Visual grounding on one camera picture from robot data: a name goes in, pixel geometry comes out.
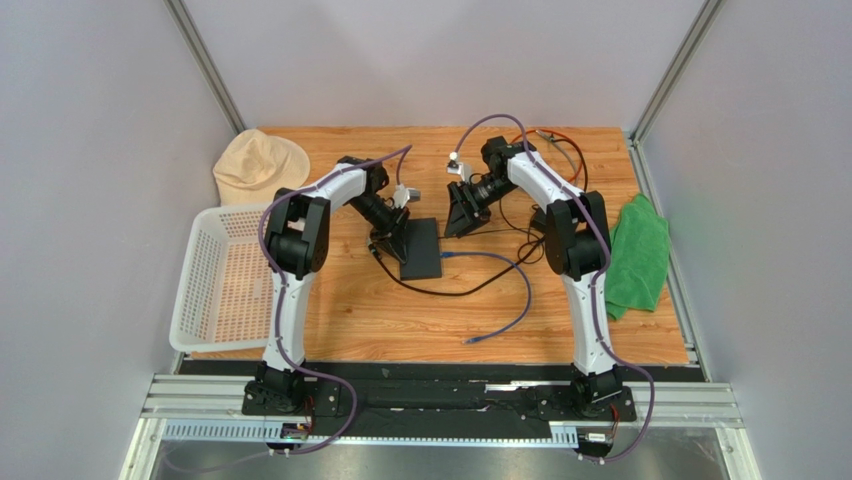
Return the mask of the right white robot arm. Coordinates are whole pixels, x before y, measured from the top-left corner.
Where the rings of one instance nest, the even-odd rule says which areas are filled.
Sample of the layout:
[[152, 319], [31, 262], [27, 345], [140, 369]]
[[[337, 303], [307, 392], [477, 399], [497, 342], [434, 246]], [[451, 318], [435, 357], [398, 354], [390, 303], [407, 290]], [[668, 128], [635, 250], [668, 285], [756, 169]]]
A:
[[574, 333], [572, 365], [578, 375], [570, 384], [569, 404], [586, 418], [607, 413], [622, 391], [622, 380], [608, 351], [603, 285], [610, 240], [603, 197], [571, 185], [525, 141], [491, 138], [481, 156], [488, 170], [476, 181], [458, 153], [449, 156], [446, 170], [456, 178], [447, 186], [444, 233], [456, 238], [471, 234], [489, 222], [491, 205], [516, 189], [539, 206], [545, 215], [545, 257], [566, 290]]

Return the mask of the white plastic basket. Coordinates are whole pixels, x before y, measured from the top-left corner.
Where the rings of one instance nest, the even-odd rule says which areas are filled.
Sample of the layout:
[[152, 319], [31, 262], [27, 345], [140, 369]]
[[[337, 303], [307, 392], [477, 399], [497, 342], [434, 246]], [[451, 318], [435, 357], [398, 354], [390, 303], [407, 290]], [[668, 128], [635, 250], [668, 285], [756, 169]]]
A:
[[174, 350], [210, 353], [265, 346], [273, 285], [258, 226], [266, 208], [263, 203], [229, 205], [196, 215], [170, 326]]

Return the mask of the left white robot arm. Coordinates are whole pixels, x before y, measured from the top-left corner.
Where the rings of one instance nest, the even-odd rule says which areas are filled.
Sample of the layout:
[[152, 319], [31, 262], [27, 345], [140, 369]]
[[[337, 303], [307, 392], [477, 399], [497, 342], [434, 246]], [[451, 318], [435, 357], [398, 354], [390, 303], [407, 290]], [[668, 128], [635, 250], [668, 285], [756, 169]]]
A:
[[345, 156], [315, 183], [279, 189], [262, 214], [258, 236], [274, 293], [267, 345], [245, 389], [246, 410], [295, 414], [307, 404], [304, 326], [312, 284], [329, 254], [331, 216], [337, 209], [354, 208], [371, 226], [369, 245], [407, 263], [409, 210], [403, 200], [388, 204], [380, 196], [389, 182], [382, 161]]

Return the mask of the black network switch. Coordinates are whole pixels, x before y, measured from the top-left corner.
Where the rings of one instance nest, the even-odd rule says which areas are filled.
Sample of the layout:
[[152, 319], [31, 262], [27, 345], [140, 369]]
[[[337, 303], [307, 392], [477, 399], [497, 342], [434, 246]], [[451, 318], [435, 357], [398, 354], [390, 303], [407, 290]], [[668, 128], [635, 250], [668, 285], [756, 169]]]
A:
[[438, 223], [434, 217], [410, 220], [405, 230], [407, 261], [399, 267], [403, 281], [443, 276]]

